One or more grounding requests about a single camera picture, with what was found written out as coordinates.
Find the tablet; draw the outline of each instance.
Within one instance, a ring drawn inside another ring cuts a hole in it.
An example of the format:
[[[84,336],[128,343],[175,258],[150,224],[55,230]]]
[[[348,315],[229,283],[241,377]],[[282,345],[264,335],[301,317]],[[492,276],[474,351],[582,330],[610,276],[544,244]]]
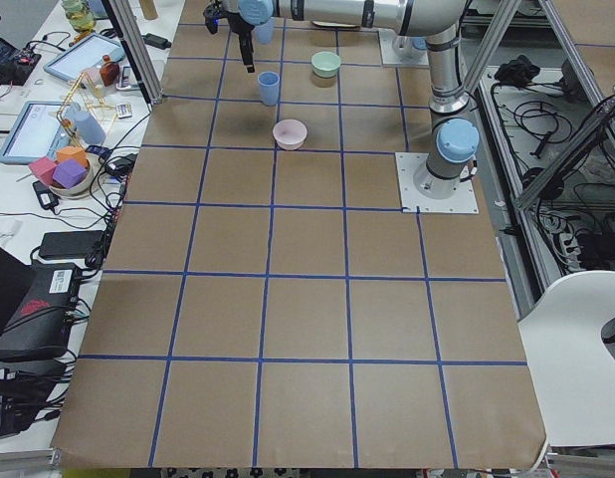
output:
[[[103,63],[102,56],[118,62],[124,58],[124,49],[115,40],[91,33],[66,52],[44,66],[45,72],[67,82],[75,80],[82,70]]]
[[[0,162],[29,164],[56,151],[71,139],[56,118],[60,102],[26,102],[0,148]]]

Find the white chair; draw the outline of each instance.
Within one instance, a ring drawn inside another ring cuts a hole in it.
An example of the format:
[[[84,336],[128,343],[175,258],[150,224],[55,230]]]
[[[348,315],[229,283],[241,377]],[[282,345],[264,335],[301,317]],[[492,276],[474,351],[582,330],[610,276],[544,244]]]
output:
[[[601,339],[614,318],[615,272],[589,271],[553,283],[519,323],[551,446],[615,443],[615,359]]]

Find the barcode sticker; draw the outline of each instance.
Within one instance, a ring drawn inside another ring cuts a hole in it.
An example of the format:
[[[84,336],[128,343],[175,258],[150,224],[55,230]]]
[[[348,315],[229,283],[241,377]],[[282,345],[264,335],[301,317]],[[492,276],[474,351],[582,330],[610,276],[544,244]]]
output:
[[[64,294],[69,291],[71,285],[71,269],[63,269],[53,273],[49,294]]]

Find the pink bowl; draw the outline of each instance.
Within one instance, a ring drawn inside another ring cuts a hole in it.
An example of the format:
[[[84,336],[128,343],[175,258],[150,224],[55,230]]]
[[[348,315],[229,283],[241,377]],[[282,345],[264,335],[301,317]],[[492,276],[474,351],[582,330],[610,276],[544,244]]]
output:
[[[284,119],[275,124],[272,134],[280,148],[292,150],[303,145],[308,129],[296,119]]]

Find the mounting plate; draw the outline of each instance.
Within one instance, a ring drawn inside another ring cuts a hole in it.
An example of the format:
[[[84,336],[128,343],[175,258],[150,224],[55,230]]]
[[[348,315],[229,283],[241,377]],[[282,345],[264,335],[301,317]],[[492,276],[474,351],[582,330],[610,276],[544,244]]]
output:
[[[414,173],[427,160],[425,152],[397,152],[398,185],[400,187],[400,204],[403,212],[442,213],[442,214],[478,214],[478,201],[471,180],[461,182],[453,196],[448,199],[434,199],[426,196],[414,185]],[[467,176],[467,167],[463,176]]]
[[[415,56],[407,56],[399,55],[394,51],[392,43],[396,38],[396,32],[393,30],[379,28],[378,38],[380,40],[380,54],[383,59],[383,67],[429,68],[427,52],[420,52]]]

